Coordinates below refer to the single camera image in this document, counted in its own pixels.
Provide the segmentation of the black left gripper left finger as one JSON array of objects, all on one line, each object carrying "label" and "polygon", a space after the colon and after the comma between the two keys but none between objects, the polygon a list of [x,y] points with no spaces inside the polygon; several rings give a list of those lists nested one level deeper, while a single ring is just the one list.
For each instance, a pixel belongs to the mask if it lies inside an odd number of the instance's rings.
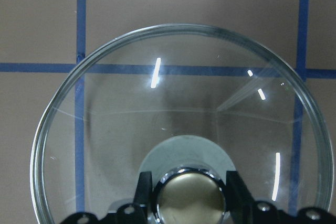
[{"label": "black left gripper left finger", "polygon": [[141,172],[132,202],[109,211],[102,219],[89,212],[77,212],[65,218],[62,223],[149,223],[151,197],[152,173]]}]

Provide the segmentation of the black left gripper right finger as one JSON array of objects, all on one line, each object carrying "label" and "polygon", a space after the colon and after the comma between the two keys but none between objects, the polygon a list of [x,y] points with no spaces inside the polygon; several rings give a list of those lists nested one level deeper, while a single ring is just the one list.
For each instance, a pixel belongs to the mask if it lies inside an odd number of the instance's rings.
[{"label": "black left gripper right finger", "polygon": [[335,216],[321,208],[302,208],[292,216],[267,201],[254,200],[237,171],[226,172],[225,199],[234,223],[335,223]]}]

